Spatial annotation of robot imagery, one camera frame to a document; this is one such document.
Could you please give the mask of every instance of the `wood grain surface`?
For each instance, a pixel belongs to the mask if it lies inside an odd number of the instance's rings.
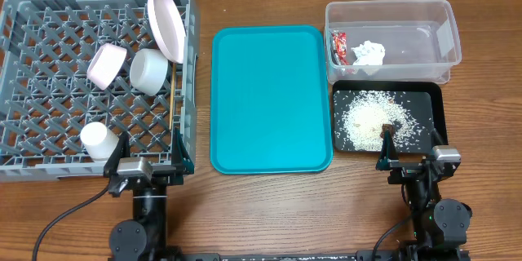
[[[242,25],[312,24],[325,6],[351,0],[197,0],[196,174],[169,188],[169,243],[185,253],[277,254],[370,249],[407,215],[400,188],[374,169],[375,154],[335,153],[314,175],[226,176],[209,160],[212,38]],[[465,249],[474,260],[522,259],[522,0],[449,0],[462,63],[442,86],[449,141],[462,154],[443,197],[467,203],[474,216]],[[28,260],[54,217],[95,195],[106,179],[0,184],[0,259]],[[39,260],[105,260],[113,226],[131,217],[131,194],[106,195],[55,225]],[[383,248],[413,237],[405,227]]]

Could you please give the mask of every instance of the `plastic container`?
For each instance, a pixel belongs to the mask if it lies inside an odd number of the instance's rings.
[[[194,0],[174,3],[187,36],[183,63],[169,67],[161,89],[149,97],[131,87],[129,77],[137,50],[156,45],[147,0],[4,0],[0,182],[102,175],[105,162],[93,162],[80,140],[90,122],[104,123],[115,135],[127,131],[131,155],[153,165],[170,165],[174,129],[196,156],[200,15]],[[102,90],[87,69],[104,44],[125,48],[126,58]]]
[[[347,34],[351,48],[365,41],[384,45],[383,65],[337,65],[331,31]],[[326,6],[325,53],[328,80],[388,80],[446,83],[462,60],[457,24],[445,0],[332,2]]]

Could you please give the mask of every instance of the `food wrapper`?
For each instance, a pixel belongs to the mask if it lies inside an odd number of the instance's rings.
[[[346,33],[332,33],[334,56],[338,65],[350,65],[346,59]]]

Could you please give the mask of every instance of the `white ceramic cup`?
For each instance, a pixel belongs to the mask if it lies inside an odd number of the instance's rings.
[[[136,52],[130,65],[130,84],[147,95],[155,95],[163,86],[169,60],[156,49]]]
[[[80,140],[94,162],[104,162],[116,148],[118,137],[101,122],[91,122],[82,128]]]
[[[126,55],[127,50],[125,48],[108,43],[104,44],[92,58],[87,69],[87,78],[101,90],[105,90],[122,68]]]

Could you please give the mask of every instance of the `plastic grid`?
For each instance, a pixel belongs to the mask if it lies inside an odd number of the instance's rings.
[[[183,64],[169,70],[162,89],[149,97],[131,87],[137,50],[156,47],[147,0],[5,0],[0,16],[6,52],[0,77],[0,180],[47,180],[101,175],[79,139],[88,122],[130,133],[133,156],[170,164],[170,80],[175,74],[173,126],[195,156],[193,79],[199,45],[194,0],[175,0],[187,38]],[[127,49],[127,60],[104,91],[86,78],[100,46]]]

